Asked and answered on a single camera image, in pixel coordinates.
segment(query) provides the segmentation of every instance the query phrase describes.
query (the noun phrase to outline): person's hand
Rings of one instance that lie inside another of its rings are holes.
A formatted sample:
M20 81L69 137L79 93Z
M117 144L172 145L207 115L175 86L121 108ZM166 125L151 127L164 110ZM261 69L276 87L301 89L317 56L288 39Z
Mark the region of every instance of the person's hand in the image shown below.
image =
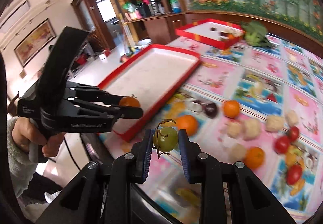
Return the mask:
M44 157L57 156L64 135L65 133L59 133L51 136L47 141L36 126L26 117L19 117L12 130L12 139L19 149L28 153L29 143L31 141L35 144L43 145L42 152L44 153Z

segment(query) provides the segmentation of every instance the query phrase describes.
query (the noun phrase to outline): grape stem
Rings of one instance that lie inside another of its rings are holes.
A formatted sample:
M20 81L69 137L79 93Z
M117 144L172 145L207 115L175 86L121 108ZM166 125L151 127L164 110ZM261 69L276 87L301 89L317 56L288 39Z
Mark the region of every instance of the grape stem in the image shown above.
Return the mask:
M163 137L168 137L168 135L162 135L161 134L161 131L160 131L160 129L158 129L159 128L159 126L160 125L162 125L162 124L165 124L165 123L167 123L167 122L173 122L174 124L176 124L176 122L174 121L174 120L172 120L172 119L164 119L163 121L161 121L158 125L157 125L157 127L156 127L156 129L155 129L155 143L156 143L156 146L155 147L153 147L153 149L157 149L157 155L158 155L158 159L160 158L160 156L162 155L162 154L166 154L166 155L170 155L169 153L166 153L166 152L161 152L160 153L160 151L159 151L159 145L158 145L158 134L160 135L160 136L163 136Z

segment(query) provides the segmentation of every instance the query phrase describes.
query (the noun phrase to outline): tangerine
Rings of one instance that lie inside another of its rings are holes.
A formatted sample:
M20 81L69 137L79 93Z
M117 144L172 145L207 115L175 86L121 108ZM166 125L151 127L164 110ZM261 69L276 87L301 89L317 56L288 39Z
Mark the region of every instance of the tangerine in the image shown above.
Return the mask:
M132 106L132 107L140 107L140 103L138 99L134 96L124 96L119 101L119 105L122 106Z
M240 104L236 100L226 101L223 105L224 115L229 118L235 118L240 113Z
M176 127L179 130L185 129L188 136L194 135L198 128L199 122L192 115L183 115L176 119Z
M253 146L247 150L247 154L244 157L244 163L250 169L256 169L264 163L265 152L256 146Z
M233 35L233 34L228 34L228 38L229 38L229 39L234 39L235 37L234 37L234 35Z

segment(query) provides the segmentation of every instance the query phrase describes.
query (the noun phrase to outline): white tray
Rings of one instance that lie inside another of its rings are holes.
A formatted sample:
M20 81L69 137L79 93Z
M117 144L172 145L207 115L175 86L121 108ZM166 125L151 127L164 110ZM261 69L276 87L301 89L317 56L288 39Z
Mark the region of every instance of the white tray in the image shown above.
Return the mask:
M114 95L134 94L143 109L140 119L118 119L113 131L131 140L200 64L200 55L181 48L152 44L130 58L100 84Z
M220 33L230 31L234 38L221 41ZM243 30L239 25L215 19L204 19L187 24L175 30L178 36L185 36L195 41L225 50L243 38Z

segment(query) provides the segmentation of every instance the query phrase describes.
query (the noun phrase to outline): picture frame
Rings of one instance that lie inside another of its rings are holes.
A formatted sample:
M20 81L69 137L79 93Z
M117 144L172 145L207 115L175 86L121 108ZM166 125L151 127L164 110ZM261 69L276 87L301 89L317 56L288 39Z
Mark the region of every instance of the picture frame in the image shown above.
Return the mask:
M14 49L21 66L25 67L41 49L55 38L55 31L47 18L34 28Z
M26 71L25 69L22 69L21 73L19 74L19 76L21 77L21 79L24 79L26 77Z

